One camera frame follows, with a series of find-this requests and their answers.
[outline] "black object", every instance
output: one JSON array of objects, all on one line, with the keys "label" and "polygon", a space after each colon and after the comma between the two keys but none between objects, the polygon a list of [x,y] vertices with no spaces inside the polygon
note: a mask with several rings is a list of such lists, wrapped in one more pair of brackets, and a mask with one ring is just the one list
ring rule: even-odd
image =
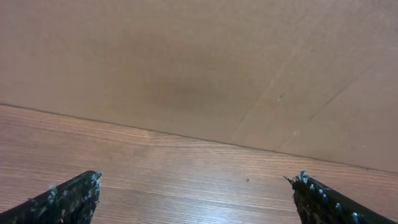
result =
[{"label": "black object", "polygon": [[294,189],[294,203],[302,224],[397,224],[354,202],[301,171],[295,180],[285,177]]},{"label": "black object", "polygon": [[86,171],[0,214],[1,224],[89,224],[100,196],[101,172]]}]

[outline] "cardboard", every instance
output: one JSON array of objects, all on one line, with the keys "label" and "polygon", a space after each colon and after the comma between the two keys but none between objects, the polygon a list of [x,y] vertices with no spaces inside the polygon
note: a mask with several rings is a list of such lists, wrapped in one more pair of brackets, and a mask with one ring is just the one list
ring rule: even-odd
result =
[{"label": "cardboard", "polygon": [[395,1],[0,8],[2,103],[398,172]]}]

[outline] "brown wall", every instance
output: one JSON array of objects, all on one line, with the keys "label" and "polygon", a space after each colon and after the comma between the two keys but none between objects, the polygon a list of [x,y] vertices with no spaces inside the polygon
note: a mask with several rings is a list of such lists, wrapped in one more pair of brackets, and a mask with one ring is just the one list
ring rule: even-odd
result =
[{"label": "brown wall", "polygon": [[0,1],[0,101],[398,172],[398,1]]}]

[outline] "wooden table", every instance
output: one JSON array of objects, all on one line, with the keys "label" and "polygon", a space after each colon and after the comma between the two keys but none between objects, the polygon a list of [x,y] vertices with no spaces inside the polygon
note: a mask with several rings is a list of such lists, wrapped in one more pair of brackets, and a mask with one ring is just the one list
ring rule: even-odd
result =
[{"label": "wooden table", "polygon": [[398,174],[0,105],[0,212],[100,170],[93,223],[300,223],[303,169],[398,221]]}]

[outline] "brown surface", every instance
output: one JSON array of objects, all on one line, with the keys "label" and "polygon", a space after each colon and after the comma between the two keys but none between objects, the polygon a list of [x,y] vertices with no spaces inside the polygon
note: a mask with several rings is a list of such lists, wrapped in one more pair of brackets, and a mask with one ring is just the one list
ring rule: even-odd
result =
[{"label": "brown surface", "polygon": [[398,1],[0,1],[0,102],[398,172]]},{"label": "brown surface", "polygon": [[0,155],[0,212],[101,170],[93,223],[300,223],[282,177],[307,169],[398,221],[398,174],[9,106]]}]

